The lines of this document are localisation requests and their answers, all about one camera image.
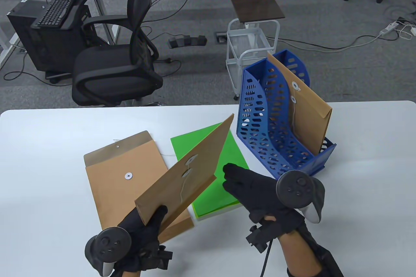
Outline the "person's left hand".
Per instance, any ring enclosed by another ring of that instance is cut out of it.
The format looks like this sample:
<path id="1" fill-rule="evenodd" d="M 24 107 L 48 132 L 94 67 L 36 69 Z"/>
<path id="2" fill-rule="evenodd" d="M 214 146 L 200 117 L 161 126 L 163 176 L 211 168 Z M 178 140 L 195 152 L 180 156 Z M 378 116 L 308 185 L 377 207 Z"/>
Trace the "person's left hand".
<path id="1" fill-rule="evenodd" d="M 142 257 L 147 245 L 158 242 L 160 227 L 168 208 L 159 206 L 144 225 L 138 210 L 134 208 L 118 225 L 125 229 L 131 237 L 131 247 L 127 255 L 114 264 L 112 277 L 128 276 L 129 273 L 140 275 L 143 269 Z"/>

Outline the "person's right hand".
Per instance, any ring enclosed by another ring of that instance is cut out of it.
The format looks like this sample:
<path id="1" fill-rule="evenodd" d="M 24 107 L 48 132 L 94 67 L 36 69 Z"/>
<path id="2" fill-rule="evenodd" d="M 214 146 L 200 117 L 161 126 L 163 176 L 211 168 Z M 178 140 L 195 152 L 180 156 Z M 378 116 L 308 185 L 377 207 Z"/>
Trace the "person's right hand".
<path id="1" fill-rule="evenodd" d="M 299 227 L 304 217 L 294 209 L 284 206 L 276 193 L 277 180 L 263 176 L 235 164 L 223 166 L 223 188 L 233 195 L 249 212 L 253 223 L 278 225 L 279 240 L 303 240 Z"/>

